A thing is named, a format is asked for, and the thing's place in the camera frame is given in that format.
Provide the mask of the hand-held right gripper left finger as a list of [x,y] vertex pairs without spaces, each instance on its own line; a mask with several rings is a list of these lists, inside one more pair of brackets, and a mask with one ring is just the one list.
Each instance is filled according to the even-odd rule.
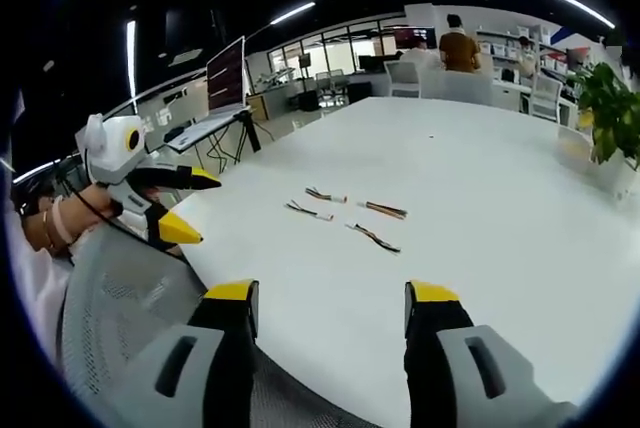
[[128,427],[248,427],[256,371],[259,282],[209,289],[128,365],[110,396]]

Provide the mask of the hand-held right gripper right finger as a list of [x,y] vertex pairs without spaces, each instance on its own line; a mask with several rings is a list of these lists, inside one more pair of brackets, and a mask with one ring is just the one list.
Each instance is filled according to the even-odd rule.
[[405,342],[412,427],[562,427],[577,412],[547,396],[531,362],[444,286],[405,284]]

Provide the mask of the person's left hand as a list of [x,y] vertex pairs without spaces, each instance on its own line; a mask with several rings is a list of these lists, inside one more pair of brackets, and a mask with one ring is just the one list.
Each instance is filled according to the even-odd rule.
[[79,193],[54,201],[42,213],[22,221],[26,240],[35,251],[45,249],[52,255],[64,251],[84,232],[119,216],[122,207],[108,191],[92,184]]

